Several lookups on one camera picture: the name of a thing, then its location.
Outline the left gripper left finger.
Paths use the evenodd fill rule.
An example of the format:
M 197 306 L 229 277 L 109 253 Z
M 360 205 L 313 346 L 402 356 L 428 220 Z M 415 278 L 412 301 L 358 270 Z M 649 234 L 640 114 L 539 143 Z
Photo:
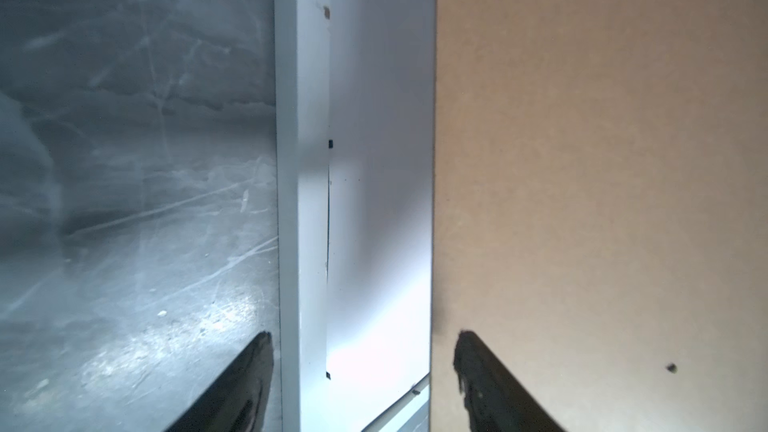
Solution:
M 272 335 L 262 331 L 167 431 L 261 431 L 273 371 Z

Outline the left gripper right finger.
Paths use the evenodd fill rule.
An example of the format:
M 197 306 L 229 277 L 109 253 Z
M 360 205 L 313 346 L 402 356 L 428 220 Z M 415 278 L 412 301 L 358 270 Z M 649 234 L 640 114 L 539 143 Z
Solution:
M 459 333 L 453 367 L 472 432 L 564 432 L 475 332 Z

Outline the brown cardboard backing board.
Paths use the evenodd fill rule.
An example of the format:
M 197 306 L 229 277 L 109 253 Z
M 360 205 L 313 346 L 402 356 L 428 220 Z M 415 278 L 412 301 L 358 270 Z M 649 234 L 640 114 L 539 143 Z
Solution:
M 767 427 L 767 0 L 437 0 L 430 426 Z

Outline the white picture frame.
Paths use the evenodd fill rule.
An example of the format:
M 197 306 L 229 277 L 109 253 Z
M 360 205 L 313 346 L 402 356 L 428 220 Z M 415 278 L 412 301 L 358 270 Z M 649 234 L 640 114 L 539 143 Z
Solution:
M 331 0 L 275 0 L 283 427 L 329 429 Z M 360 431 L 422 431 L 429 372 Z

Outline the photo of framed pictures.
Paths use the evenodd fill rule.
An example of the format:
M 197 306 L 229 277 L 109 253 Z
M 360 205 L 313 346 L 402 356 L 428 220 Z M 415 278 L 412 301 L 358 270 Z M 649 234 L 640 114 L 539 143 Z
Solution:
M 332 431 L 429 372 L 436 0 L 331 0 Z

